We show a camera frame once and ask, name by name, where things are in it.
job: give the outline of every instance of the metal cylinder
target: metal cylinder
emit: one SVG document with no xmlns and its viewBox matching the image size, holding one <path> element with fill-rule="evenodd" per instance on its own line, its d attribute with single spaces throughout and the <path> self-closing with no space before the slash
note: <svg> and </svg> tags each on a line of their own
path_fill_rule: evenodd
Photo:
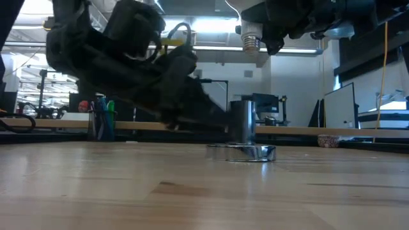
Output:
<svg viewBox="0 0 409 230">
<path fill-rule="evenodd" d="M 254 144 L 255 106 L 252 101 L 235 101 L 230 103 L 232 120 L 229 133 L 237 144 Z"/>
</svg>

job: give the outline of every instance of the wooden board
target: wooden board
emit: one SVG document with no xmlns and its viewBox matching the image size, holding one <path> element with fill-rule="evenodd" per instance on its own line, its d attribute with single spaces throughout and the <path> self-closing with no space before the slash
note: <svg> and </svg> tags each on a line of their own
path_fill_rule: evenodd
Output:
<svg viewBox="0 0 409 230">
<path fill-rule="evenodd" d="M 2 119 L 14 127 L 28 127 L 30 122 L 26 119 Z M 88 121 L 65 121 L 36 119 L 40 128 L 88 128 Z M 116 129 L 120 130 L 166 130 L 161 123 L 156 122 L 129 122 L 117 121 Z M 283 134 L 283 135 L 343 135 L 353 137 L 384 137 L 384 138 L 409 138 L 409 130 L 359 130 L 342 128 L 306 128 L 306 127 L 274 127 L 257 126 L 257 134 Z"/>
<path fill-rule="evenodd" d="M 3 145 L 0 229 L 407 229 L 409 155 L 277 153 L 252 164 L 207 160 L 202 145 Z"/>
</svg>

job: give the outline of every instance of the wooden tabletop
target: wooden tabletop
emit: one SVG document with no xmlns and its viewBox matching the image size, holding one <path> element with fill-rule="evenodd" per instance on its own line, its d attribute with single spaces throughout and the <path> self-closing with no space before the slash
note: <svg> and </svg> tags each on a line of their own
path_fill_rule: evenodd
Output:
<svg viewBox="0 0 409 230">
<path fill-rule="evenodd" d="M 189 144 L 0 146 L 0 229 L 408 229 L 409 155 L 204 157 Z"/>
</svg>

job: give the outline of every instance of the fluorescent light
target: fluorescent light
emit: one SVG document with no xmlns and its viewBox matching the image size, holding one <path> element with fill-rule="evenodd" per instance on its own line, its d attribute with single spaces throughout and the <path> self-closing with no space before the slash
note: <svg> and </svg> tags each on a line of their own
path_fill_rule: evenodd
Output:
<svg viewBox="0 0 409 230">
<path fill-rule="evenodd" d="M 12 29 L 43 29 L 42 26 L 13 26 Z"/>
<path fill-rule="evenodd" d="M 294 48 L 282 48 L 279 53 L 281 54 L 317 54 L 318 51 L 316 49 L 294 49 Z"/>
<path fill-rule="evenodd" d="M 19 91 L 19 94 L 21 95 L 40 95 L 40 92 L 21 92 Z M 43 95 L 47 96 L 67 96 L 70 93 L 43 93 Z"/>
<path fill-rule="evenodd" d="M 156 46 L 150 45 L 149 49 L 155 49 Z M 168 46 L 169 50 L 175 49 L 175 46 Z M 205 45 L 195 45 L 193 49 L 196 51 L 235 51 L 243 52 L 243 47 L 222 47 L 222 46 L 205 46 Z M 267 48 L 261 48 L 261 53 L 266 53 Z M 296 49 L 296 48 L 283 48 L 279 51 L 279 54 L 317 54 L 316 49 Z"/>
<path fill-rule="evenodd" d="M 209 51 L 243 51 L 243 47 L 217 47 L 217 46 L 204 46 L 195 45 L 194 50 L 209 50 Z"/>
<path fill-rule="evenodd" d="M 238 25 L 240 21 L 236 18 L 198 18 L 193 23 L 192 29 L 198 33 L 235 33 Z"/>
</svg>

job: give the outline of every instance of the wall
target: wall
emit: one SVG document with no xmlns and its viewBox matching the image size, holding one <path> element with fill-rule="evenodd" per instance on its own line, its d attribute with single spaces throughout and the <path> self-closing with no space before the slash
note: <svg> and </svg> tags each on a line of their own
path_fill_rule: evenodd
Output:
<svg viewBox="0 0 409 230">
<path fill-rule="evenodd" d="M 317 100 L 322 98 L 321 58 L 271 57 L 271 94 L 288 97 L 287 119 L 291 127 L 307 127 Z"/>
<path fill-rule="evenodd" d="M 197 69 L 203 71 L 203 78 L 229 81 L 228 101 L 241 100 L 241 95 L 253 93 L 268 93 L 264 91 L 261 68 L 256 64 L 226 63 L 198 63 Z M 245 70 L 253 71 L 253 78 L 244 77 Z M 224 83 L 203 84 L 204 90 L 217 104 L 226 108 L 226 85 Z"/>
<path fill-rule="evenodd" d="M 343 85 L 354 83 L 355 102 L 359 104 L 359 112 L 376 108 L 376 93 L 381 91 L 382 72 L 383 68 L 379 68 L 343 82 Z M 394 94 L 396 90 L 404 91 L 405 96 L 409 94 L 409 74 L 403 59 L 389 64 L 386 70 L 383 94 Z"/>
<path fill-rule="evenodd" d="M 320 62 L 320 69 L 323 69 L 323 97 L 327 93 L 331 93 L 337 84 L 334 70 L 339 67 L 339 41 L 330 40 L 325 46 L 324 53 L 317 57 Z"/>
</svg>

